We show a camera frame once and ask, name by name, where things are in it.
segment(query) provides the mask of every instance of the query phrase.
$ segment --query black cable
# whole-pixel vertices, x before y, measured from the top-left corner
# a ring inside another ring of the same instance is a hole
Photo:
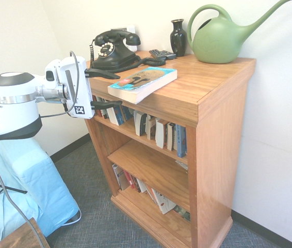
[[[78,68],[78,61],[77,61],[77,58],[76,58],[74,52],[73,51],[70,51],[70,56],[72,56],[72,55],[73,55],[73,57],[75,59],[75,64],[76,64],[76,69],[77,69],[77,84],[76,84],[76,93],[75,93],[75,98],[74,98],[74,101],[73,101],[73,105],[66,112],[63,112],[61,114],[45,115],[45,116],[41,116],[41,118],[48,118],[48,117],[54,117],[54,116],[68,114],[73,109],[73,107],[75,106],[75,103],[76,103],[76,100],[77,100],[78,88],[79,88],[79,68]]]
[[[111,73],[119,73],[122,71],[127,71],[127,70],[137,68],[141,64],[148,65],[148,66],[163,66],[166,64],[166,61],[162,59],[149,58],[149,57],[141,59],[138,55],[137,55],[137,59],[138,59],[138,62],[136,62],[135,64],[132,64],[123,68],[119,68],[119,69],[105,70],[105,71],[108,71]]]
[[[19,214],[23,217],[23,219],[29,224],[29,226],[33,230],[33,232],[34,232],[34,234],[35,234],[40,246],[42,248],[44,248],[44,245],[43,245],[43,243],[41,241],[41,238],[39,237],[39,235],[38,235],[36,229],[34,228],[34,226],[32,225],[32,223],[28,220],[28,218],[24,215],[24,213],[21,211],[21,209],[12,201],[11,197],[9,196],[1,176],[0,176],[0,183],[1,183],[1,186],[3,188],[4,194],[6,195],[8,201],[14,206],[14,208],[19,212]]]

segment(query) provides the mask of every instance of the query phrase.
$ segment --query watering can handle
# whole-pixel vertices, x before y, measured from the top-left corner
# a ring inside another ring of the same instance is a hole
[[[227,19],[227,20],[230,20],[231,21],[231,17],[229,15],[229,13],[225,9],[223,9],[222,7],[220,7],[218,5],[208,4],[208,5],[204,5],[201,8],[197,9],[193,13],[193,15],[191,16],[191,18],[189,19],[188,26],[187,26],[187,40],[188,40],[188,43],[189,43],[189,45],[190,45],[191,48],[193,48],[192,35],[191,35],[192,23],[193,23],[194,19],[197,17],[197,15],[201,11],[206,10],[206,9],[217,10],[219,12],[219,16],[218,17],[224,18],[224,19]]]

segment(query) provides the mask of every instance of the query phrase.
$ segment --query white wall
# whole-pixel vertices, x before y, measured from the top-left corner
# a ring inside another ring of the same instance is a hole
[[[196,9],[214,3],[237,24],[248,25],[277,0],[42,2],[62,52],[73,49],[88,58],[91,40],[111,27],[132,23],[139,49],[170,51],[173,19],[185,19],[186,29]],[[215,15],[200,14],[194,31]],[[256,58],[257,65],[248,88],[233,209],[292,241],[292,2],[245,42],[240,57]]]
[[[44,75],[45,66],[62,54],[41,1],[0,1],[0,74],[22,71]],[[61,104],[39,104],[41,115],[61,113]],[[49,155],[87,134],[82,119],[46,118],[35,136]]]

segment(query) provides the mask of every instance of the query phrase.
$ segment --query remote control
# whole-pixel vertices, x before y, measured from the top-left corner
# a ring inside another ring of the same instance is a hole
[[[170,53],[166,50],[159,51],[158,49],[153,49],[149,51],[152,57],[156,59],[174,59],[176,58],[176,54]]]

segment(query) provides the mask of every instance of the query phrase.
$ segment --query light blue chair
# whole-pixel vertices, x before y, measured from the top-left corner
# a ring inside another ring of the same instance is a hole
[[[0,141],[0,175],[12,200],[28,219],[36,220],[45,236],[67,222],[80,219],[78,205],[51,158],[32,139]],[[24,224],[24,219],[0,194],[0,241]]]

